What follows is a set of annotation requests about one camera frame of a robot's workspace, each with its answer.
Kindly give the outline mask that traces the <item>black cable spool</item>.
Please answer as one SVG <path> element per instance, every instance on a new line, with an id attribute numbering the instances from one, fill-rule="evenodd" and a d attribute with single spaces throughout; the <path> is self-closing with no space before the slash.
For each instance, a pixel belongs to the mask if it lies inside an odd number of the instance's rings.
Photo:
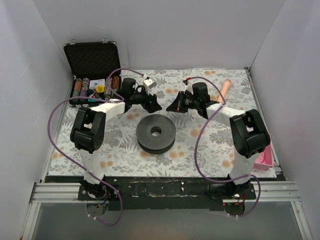
<path id="1" fill-rule="evenodd" d="M 164 154 L 175 143 L 176 126 L 164 115 L 148 115 L 138 123 L 136 138 L 139 146 L 145 152 L 152 155 Z"/>

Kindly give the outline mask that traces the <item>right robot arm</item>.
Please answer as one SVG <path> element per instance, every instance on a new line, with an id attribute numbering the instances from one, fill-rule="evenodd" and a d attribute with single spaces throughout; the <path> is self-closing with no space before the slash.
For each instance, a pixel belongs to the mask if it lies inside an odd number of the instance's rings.
<path id="1" fill-rule="evenodd" d="M 271 139 L 260 113 L 256 109 L 237 110 L 226 106 L 225 96 L 231 86 L 224 81 L 217 100 L 211 100 L 207 84 L 187 84 L 176 99 L 166 108 L 168 112 L 187 113 L 196 110 L 207 119 L 215 120 L 231 129 L 236 151 L 234 165 L 222 181 L 210 180 L 209 192 L 216 199 L 237 199 L 250 188 L 251 172 L 259 155 L 270 145 Z"/>

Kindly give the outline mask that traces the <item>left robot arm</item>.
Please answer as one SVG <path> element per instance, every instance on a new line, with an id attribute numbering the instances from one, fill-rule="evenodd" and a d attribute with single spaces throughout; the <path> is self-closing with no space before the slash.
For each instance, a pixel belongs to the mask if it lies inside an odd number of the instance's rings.
<path id="1" fill-rule="evenodd" d="M 106 187 L 101 184 L 105 174 L 100 166 L 99 153 L 104 141 L 106 122 L 126 113 L 133 105 L 141 105 L 148 113 L 160 111 L 162 107 L 157 102 L 157 96 L 150 93 L 155 85 L 156 82 L 149 77 L 138 86 L 135 79 L 125 78 L 117 91 L 117 97 L 124 98 L 124 101 L 116 103 L 116 99 L 112 98 L 109 103 L 91 108 L 81 107 L 77 111 L 70 140 L 79 150 L 85 168 L 80 184 L 91 198 L 101 200 L 107 193 Z"/>

